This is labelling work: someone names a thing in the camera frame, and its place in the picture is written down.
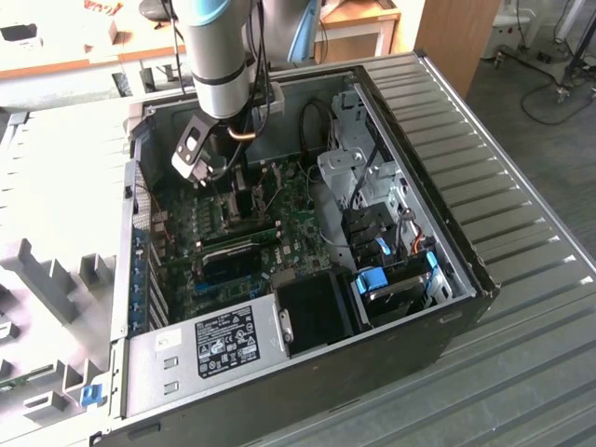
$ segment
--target motherboard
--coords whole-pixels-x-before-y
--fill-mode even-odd
[[[192,184],[156,193],[153,216],[169,323],[268,294],[331,265],[312,180],[296,161],[249,170],[250,188]]]

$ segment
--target desk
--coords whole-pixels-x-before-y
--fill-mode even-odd
[[[400,14],[396,9],[383,10],[373,0],[348,1],[324,20],[328,40],[378,34],[374,55],[388,55],[391,38]],[[113,45],[89,48],[87,52],[43,48],[35,53],[0,60],[0,80],[50,75],[73,70],[95,70],[106,75],[124,73],[133,95],[144,94],[140,72],[145,68],[174,63],[173,37],[169,25],[155,29],[156,24],[138,13],[135,2],[126,4],[115,16],[118,36]],[[325,34],[319,28],[317,41]],[[185,47],[179,42],[181,61]]]
[[[318,27],[316,42],[355,37],[365,34],[377,34],[374,56],[387,56],[391,50],[391,41],[396,24],[400,20],[400,12],[396,8],[382,9],[374,0],[348,1],[336,8],[323,19],[324,30]],[[356,59],[372,54],[358,54],[358,48],[347,48],[341,54],[337,49],[337,57],[333,61]]]

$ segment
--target power supply label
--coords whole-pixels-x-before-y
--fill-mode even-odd
[[[196,324],[198,375],[212,377],[258,360],[259,344],[250,306]]]

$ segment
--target side panel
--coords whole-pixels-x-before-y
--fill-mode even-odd
[[[232,447],[258,440],[426,367],[480,305],[463,300],[263,380],[187,407],[164,408],[162,417],[122,427],[100,445]]]

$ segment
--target gray robotic arm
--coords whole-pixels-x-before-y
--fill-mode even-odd
[[[249,115],[252,108],[248,104],[254,99],[247,67],[249,20],[256,48],[261,48],[261,34],[256,30],[263,26],[267,59],[303,61],[312,55],[320,0],[173,0],[173,5],[201,110],[181,137],[172,164],[183,177],[205,183],[217,169],[212,161],[221,158],[216,149],[209,148],[216,128],[242,113]],[[228,127],[230,138],[238,141],[258,136],[255,132],[239,134]],[[224,163],[236,161],[226,159]]]

